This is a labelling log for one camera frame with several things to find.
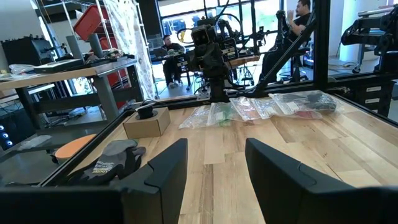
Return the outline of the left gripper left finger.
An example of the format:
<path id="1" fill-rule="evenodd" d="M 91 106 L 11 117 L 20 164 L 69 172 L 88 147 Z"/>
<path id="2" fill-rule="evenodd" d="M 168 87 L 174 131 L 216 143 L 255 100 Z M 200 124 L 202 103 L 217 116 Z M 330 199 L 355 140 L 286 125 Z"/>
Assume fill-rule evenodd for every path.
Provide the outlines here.
<path id="1" fill-rule="evenodd" d="M 187 159 L 181 138 L 107 187 L 0 189 L 0 224 L 178 224 Z"/>

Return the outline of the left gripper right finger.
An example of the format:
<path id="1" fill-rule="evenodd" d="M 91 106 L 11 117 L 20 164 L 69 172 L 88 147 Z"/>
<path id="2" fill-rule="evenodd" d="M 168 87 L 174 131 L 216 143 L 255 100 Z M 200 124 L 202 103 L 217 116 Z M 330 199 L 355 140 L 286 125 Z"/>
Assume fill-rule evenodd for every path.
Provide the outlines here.
<path id="1" fill-rule="evenodd" d="M 245 156 L 266 224 L 398 224 L 398 186 L 356 188 L 254 138 Z"/>

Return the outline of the green rubber band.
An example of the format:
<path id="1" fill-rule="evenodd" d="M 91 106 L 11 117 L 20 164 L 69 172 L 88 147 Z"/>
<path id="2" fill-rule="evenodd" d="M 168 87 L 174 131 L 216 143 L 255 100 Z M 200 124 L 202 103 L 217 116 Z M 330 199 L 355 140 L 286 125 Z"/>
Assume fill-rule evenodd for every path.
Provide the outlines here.
<path id="1" fill-rule="evenodd" d="M 239 121 L 240 115 L 230 104 L 221 105 L 217 113 L 217 120 L 220 126 L 230 125 L 231 121 Z"/>

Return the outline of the wide black rubber band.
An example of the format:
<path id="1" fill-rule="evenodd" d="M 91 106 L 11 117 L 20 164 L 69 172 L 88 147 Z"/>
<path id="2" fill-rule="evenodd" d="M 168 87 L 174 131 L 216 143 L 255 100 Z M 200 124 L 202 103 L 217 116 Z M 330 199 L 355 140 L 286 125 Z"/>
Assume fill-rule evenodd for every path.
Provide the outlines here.
<path id="1" fill-rule="evenodd" d="M 314 110 L 336 110 L 336 101 L 323 93 L 315 93 L 307 96 L 308 103 L 306 106 Z"/>

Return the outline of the person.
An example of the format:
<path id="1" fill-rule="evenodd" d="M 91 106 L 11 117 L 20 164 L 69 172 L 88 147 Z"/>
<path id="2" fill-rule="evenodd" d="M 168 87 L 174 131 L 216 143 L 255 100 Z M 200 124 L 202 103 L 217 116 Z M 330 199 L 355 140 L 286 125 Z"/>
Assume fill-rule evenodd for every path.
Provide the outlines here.
<path id="1" fill-rule="evenodd" d="M 167 52 L 169 52 L 170 50 L 173 50 L 174 52 L 186 52 L 184 46 L 178 43 L 173 43 L 171 41 L 170 35 L 164 35 L 163 41 L 164 45 L 162 46 L 162 49 L 166 50 Z M 179 74 L 175 59 L 172 56 L 169 55 L 169 57 L 164 62 L 163 71 L 166 84 L 169 88 L 174 88 L 182 84 L 181 74 Z"/>
<path id="2" fill-rule="evenodd" d="M 277 46 L 274 45 L 273 48 L 270 49 L 272 53 L 264 55 L 259 81 L 261 81 L 269 73 L 281 56 L 283 56 L 285 51 L 293 44 L 293 42 L 305 29 L 305 26 L 310 18 L 310 10 L 311 0 L 298 0 L 295 12 L 293 10 L 287 11 L 287 27 L 289 34 L 284 39 L 284 47 L 282 50 L 278 50 Z"/>

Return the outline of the black work glove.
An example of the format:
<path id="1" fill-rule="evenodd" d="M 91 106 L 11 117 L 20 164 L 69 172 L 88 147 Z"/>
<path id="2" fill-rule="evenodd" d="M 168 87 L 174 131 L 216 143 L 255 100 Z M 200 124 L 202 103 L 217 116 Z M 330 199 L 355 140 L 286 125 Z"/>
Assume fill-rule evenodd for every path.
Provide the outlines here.
<path id="1" fill-rule="evenodd" d="M 69 175 L 63 185 L 107 185 L 115 177 L 123 179 L 140 168 L 145 153 L 146 148 L 139 147 L 135 140 L 112 141 L 99 158 Z"/>

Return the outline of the orange disc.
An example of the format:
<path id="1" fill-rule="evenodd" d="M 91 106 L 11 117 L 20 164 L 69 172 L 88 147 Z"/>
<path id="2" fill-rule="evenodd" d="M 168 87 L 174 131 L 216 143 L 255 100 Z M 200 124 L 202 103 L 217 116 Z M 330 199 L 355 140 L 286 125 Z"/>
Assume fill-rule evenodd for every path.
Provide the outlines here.
<path id="1" fill-rule="evenodd" d="M 69 158 L 74 156 L 81 148 L 83 148 L 84 145 L 90 142 L 95 136 L 96 134 L 83 136 L 65 144 L 55 152 L 55 158 L 58 161 L 68 160 Z"/>

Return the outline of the black round knob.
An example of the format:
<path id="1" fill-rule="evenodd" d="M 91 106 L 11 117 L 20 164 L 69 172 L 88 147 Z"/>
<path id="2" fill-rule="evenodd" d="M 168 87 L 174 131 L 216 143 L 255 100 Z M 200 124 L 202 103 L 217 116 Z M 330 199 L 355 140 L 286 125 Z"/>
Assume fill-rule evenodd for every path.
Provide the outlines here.
<path id="1" fill-rule="evenodd" d="M 158 112 L 154 109 L 154 104 L 147 104 L 144 106 L 139 107 L 136 112 L 136 119 L 137 120 L 143 120 L 143 119 L 149 119 L 158 114 Z"/>

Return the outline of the floral print cloth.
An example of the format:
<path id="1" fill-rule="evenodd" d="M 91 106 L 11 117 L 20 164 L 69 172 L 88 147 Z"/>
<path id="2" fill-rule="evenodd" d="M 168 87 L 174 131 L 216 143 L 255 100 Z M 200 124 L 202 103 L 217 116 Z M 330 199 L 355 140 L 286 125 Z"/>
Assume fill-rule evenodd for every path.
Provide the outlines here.
<path id="1" fill-rule="evenodd" d="M 155 98 L 155 85 L 152 76 L 147 44 L 142 34 L 135 0 L 103 0 L 118 49 L 134 55 L 139 85 L 144 99 Z"/>

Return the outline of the small cardboard box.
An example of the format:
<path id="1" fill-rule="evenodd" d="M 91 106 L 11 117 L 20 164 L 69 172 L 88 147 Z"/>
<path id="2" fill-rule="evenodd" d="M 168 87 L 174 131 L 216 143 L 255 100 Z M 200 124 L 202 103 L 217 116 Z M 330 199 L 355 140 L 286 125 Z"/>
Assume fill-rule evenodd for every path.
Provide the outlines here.
<path id="1" fill-rule="evenodd" d="M 154 138 L 163 135 L 170 124 L 168 108 L 156 108 L 151 118 L 141 119 L 139 113 L 134 113 L 125 122 L 123 127 L 128 139 Z"/>

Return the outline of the black office chair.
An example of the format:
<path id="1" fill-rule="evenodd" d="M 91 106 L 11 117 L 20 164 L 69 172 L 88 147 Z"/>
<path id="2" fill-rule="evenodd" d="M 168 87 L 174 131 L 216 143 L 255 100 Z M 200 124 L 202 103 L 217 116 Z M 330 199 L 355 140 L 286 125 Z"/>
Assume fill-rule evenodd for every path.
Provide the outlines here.
<path id="1" fill-rule="evenodd" d="M 308 80 L 306 72 L 301 74 L 300 67 L 303 67 L 301 56 L 305 55 L 310 49 L 308 47 L 301 47 L 293 54 L 290 59 L 290 73 L 289 74 L 280 74 L 281 81 L 279 83 L 283 83 L 284 81 L 288 81 L 289 83 L 301 82 Z"/>

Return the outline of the red plastic bin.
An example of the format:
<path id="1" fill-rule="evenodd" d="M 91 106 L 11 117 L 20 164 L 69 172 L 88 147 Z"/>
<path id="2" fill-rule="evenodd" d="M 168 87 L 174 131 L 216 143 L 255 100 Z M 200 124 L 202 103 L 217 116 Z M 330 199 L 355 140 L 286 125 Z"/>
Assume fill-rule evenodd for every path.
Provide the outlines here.
<path id="1" fill-rule="evenodd" d="M 80 39 L 84 41 L 88 41 L 91 34 L 97 34 L 99 38 L 104 37 L 104 27 L 97 5 L 89 6 L 79 20 L 77 20 L 73 29 Z"/>
<path id="2" fill-rule="evenodd" d="M 101 37 L 99 39 L 99 42 L 103 50 L 107 50 L 110 48 L 106 37 Z M 129 87 L 128 75 L 125 69 L 109 74 L 107 78 L 112 89 Z"/>

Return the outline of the black parts tray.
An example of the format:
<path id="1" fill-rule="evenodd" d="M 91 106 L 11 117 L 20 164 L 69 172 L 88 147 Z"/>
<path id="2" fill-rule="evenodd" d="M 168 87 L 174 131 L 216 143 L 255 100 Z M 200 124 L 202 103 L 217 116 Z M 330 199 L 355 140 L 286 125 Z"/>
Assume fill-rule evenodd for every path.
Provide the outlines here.
<path id="1" fill-rule="evenodd" d="M 127 54 L 117 48 L 111 48 L 103 50 L 100 56 L 97 56 L 93 51 L 85 54 L 84 63 L 85 65 L 95 67 L 104 63 L 117 62 L 121 58 L 135 59 L 135 55 Z"/>
<path id="2" fill-rule="evenodd" d="M 68 68 L 80 66 L 84 64 L 83 59 L 68 59 L 59 62 L 50 62 L 44 65 L 34 67 L 35 73 L 58 73 Z"/>

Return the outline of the wood-topped grey workbench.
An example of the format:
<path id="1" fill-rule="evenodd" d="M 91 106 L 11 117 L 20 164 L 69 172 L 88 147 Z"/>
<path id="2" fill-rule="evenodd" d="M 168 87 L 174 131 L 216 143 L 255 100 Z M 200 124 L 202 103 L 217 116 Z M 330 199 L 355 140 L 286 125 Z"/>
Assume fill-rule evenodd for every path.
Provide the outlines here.
<path id="1" fill-rule="evenodd" d="M 84 106 L 101 105 L 107 121 L 112 121 L 119 116 L 119 110 L 116 105 L 117 102 L 143 100 L 143 93 L 140 89 L 139 78 L 137 76 L 136 63 L 136 58 L 123 57 L 116 62 L 103 64 L 97 67 L 67 72 L 36 74 L 25 79 L 0 82 L 0 90 L 14 89 L 16 91 L 20 102 L 36 130 L 44 129 L 44 124 L 39 116 L 40 114 Z M 112 90 L 108 75 L 124 69 L 127 70 L 127 80 L 131 86 L 129 88 Z M 34 103 L 27 90 L 28 86 L 71 80 L 73 78 L 92 79 L 97 92 L 88 95 Z"/>

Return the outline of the black computer blue lights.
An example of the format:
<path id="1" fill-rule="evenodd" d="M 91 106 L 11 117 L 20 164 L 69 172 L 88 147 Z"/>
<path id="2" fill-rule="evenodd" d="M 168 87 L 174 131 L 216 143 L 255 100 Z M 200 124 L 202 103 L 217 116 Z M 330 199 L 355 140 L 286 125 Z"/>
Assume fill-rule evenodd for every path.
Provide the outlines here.
<path id="1" fill-rule="evenodd" d="M 3 151 L 16 144 L 16 125 L 10 118 L 0 119 L 0 147 Z"/>

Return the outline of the grey upright cylinder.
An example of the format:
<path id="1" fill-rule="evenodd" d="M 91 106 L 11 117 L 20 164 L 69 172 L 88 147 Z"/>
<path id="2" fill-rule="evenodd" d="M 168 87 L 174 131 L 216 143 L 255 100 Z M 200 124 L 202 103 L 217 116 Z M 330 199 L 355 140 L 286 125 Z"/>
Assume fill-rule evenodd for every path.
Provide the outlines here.
<path id="1" fill-rule="evenodd" d="M 74 59 L 83 59 L 83 54 L 78 46 L 77 38 L 74 35 L 66 36 L 68 46 Z"/>
<path id="2" fill-rule="evenodd" d="M 88 40 L 94 55 L 98 58 L 103 58 L 103 50 L 98 35 L 95 33 L 90 34 Z"/>

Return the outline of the black drawer cabinet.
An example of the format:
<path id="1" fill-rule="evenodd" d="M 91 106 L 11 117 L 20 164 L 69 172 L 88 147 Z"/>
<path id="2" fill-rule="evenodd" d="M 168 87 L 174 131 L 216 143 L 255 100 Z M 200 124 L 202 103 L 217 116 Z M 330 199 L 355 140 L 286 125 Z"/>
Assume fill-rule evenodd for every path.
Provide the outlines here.
<path id="1" fill-rule="evenodd" d="M 367 109 L 377 111 L 377 113 L 388 117 L 395 84 L 395 81 L 389 80 L 361 86 L 356 90 L 356 99 L 359 104 Z"/>

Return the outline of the crumpled clear plastic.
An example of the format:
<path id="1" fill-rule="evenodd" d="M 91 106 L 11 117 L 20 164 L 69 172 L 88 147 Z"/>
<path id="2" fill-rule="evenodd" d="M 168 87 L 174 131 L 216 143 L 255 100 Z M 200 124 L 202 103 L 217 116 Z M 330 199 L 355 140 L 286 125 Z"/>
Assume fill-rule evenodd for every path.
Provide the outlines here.
<path id="1" fill-rule="evenodd" d="M 11 64 L 9 66 L 11 73 L 17 75 L 34 71 L 34 68 L 35 68 L 34 65 L 28 65 L 28 64 Z"/>

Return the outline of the black equipment case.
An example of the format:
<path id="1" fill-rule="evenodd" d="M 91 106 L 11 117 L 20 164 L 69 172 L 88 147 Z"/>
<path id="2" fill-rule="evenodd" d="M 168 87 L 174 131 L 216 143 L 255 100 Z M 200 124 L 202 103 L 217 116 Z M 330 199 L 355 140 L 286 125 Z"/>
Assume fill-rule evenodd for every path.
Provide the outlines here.
<path id="1" fill-rule="evenodd" d="M 53 62 L 52 46 L 43 37 L 24 37 L 1 41 L 8 65 L 26 64 L 40 66 Z"/>

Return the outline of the black aluminium table frame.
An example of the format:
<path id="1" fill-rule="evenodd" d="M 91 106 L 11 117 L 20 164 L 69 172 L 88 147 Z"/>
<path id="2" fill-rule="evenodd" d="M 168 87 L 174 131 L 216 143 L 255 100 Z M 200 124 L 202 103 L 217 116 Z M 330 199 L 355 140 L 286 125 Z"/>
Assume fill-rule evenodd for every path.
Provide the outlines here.
<path id="1" fill-rule="evenodd" d="M 248 90 L 241 90 L 236 92 L 227 92 L 228 98 L 237 98 L 239 96 L 245 96 L 248 98 L 262 98 L 268 96 L 270 93 L 291 93 L 298 91 L 307 91 L 307 90 L 321 90 L 324 92 L 331 92 L 332 86 L 334 84 L 336 86 L 347 85 L 343 84 L 344 82 L 348 82 L 349 80 L 340 80 L 342 81 L 340 84 L 332 81 L 328 81 L 327 67 L 328 63 L 328 44 L 329 44 L 329 25 L 330 25 L 330 7 L 331 0 L 316 0 L 315 9 L 313 10 L 313 17 L 310 18 L 309 24 L 307 28 L 302 32 L 296 41 L 289 47 L 285 54 L 279 59 L 279 61 L 274 65 L 272 70 L 261 80 L 259 84 L 255 87 Z M 268 85 L 268 78 L 271 75 L 276 74 L 277 70 L 280 70 L 287 59 L 293 55 L 293 53 L 298 50 L 298 47 L 304 40 L 309 38 L 309 35 L 314 32 L 315 38 L 315 63 L 314 63 L 314 77 L 311 82 L 301 82 L 301 83 L 291 83 L 291 84 L 278 84 L 278 85 Z M 387 75 L 372 75 L 372 73 L 368 73 L 362 77 L 358 77 L 358 80 L 352 80 L 353 82 L 360 82 L 360 79 L 363 79 L 363 82 L 373 82 L 379 81 L 382 79 L 385 80 L 395 80 L 398 79 L 397 73 L 391 73 Z M 344 102 L 355 106 L 365 113 L 370 114 L 372 117 L 376 118 L 378 121 L 383 121 L 396 129 L 396 133 L 398 133 L 398 123 L 385 117 L 380 114 L 375 113 L 353 101 L 350 101 L 340 95 L 336 95 L 338 99 L 343 100 Z M 211 99 L 198 100 L 196 96 L 190 96 L 188 98 L 174 98 L 171 100 L 165 101 L 156 101 L 154 102 L 154 108 L 163 108 L 168 107 L 170 110 L 177 110 L 183 108 L 192 108 L 194 106 L 201 106 L 209 104 Z M 122 119 L 127 116 L 128 113 L 132 112 L 132 110 L 127 110 L 119 115 L 117 118 L 114 118 L 111 123 L 109 123 L 99 134 L 97 134 L 92 140 L 88 141 L 87 144 L 83 145 L 81 149 L 78 150 L 77 154 L 72 156 L 72 161 L 68 161 L 58 168 L 56 168 L 49 176 L 47 176 L 43 181 L 39 182 L 36 187 L 46 187 L 56 185 L 58 181 L 60 181 L 64 176 L 68 175 L 67 172 L 72 171 L 74 167 L 80 162 L 83 162 L 83 159 L 88 158 L 89 154 L 94 151 L 95 147 L 101 143 L 105 137 L 107 137 L 117 125 L 121 124 Z"/>

